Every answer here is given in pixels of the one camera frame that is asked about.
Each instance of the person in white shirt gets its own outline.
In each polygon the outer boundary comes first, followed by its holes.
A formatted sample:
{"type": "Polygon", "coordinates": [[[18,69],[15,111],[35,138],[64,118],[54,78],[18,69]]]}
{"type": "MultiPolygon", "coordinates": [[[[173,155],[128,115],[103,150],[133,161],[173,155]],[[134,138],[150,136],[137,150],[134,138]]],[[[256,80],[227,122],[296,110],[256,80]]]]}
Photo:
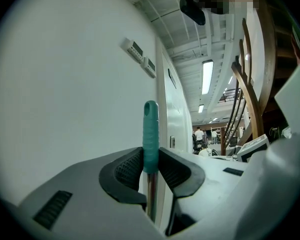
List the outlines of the person in white shirt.
{"type": "Polygon", "coordinates": [[[211,133],[211,136],[212,136],[212,144],[217,144],[218,142],[218,139],[217,139],[217,132],[214,130],[212,133],[211,133]]]}
{"type": "Polygon", "coordinates": [[[199,156],[207,158],[212,156],[212,149],[211,148],[205,148],[204,146],[202,147],[202,150],[199,152],[199,156]]]}
{"type": "Polygon", "coordinates": [[[196,142],[197,143],[201,143],[203,144],[204,143],[204,132],[200,129],[200,126],[198,126],[196,128],[196,131],[195,131],[195,136],[196,136],[196,142]]]}

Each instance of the white wall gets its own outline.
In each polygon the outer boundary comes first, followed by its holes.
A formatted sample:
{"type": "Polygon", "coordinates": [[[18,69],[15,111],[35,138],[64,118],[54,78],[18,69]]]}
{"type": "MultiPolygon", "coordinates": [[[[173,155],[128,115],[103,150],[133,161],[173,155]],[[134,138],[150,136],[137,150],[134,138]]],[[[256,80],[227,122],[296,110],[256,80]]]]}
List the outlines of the white wall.
{"type": "MultiPolygon", "coordinates": [[[[253,90],[256,98],[259,100],[265,74],[265,45],[259,17],[256,9],[248,8],[246,16],[246,25],[248,27],[251,42],[251,78],[253,80],[253,90]]],[[[246,39],[243,42],[244,51],[247,53],[246,39]]],[[[245,60],[245,72],[249,74],[248,61],[245,60]]]]}
{"type": "Polygon", "coordinates": [[[142,145],[156,34],[128,0],[19,0],[0,29],[0,195],[13,204],[66,167],[142,145]]]}
{"type": "Polygon", "coordinates": [[[187,151],[188,152],[191,152],[192,153],[192,150],[193,150],[193,139],[192,139],[192,119],[191,119],[191,114],[190,114],[190,111],[189,109],[187,109],[185,111],[186,113],[186,127],[187,127],[187,136],[188,136],[188,149],[187,151]]]}
{"type": "Polygon", "coordinates": [[[166,56],[163,56],[163,70],[165,82],[165,98],[167,106],[167,139],[170,143],[170,137],[175,138],[175,149],[180,151],[187,151],[188,149],[188,128],[187,128],[187,110],[184,102],[184,93],[182,86],[178,83],[177,72],[169,63],[166,56]],[[170,74],[175,81],[176,88],[171,81],[170,74]]]}

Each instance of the fluorescent light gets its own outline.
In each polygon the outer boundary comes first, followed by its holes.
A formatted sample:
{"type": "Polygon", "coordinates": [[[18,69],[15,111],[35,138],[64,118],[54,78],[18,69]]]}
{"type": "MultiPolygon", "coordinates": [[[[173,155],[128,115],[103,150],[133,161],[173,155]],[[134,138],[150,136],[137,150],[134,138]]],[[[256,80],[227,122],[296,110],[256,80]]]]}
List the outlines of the fluorescent light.
{"type": "Polygon", "coordinates": [[[200,105],[200,106],[199,106],[199,113],[202,113],[202,111],[204,110],[204,106],[205,106],[205,105],[200,105]]]}
{"type": "Polygon", "coordinates": [[[203,62],[203,77],[202,77],[202,95],[207,94],[210,89],[212,71],[214,68],[214,62],[212,60],[207,60],[203,62]]]}

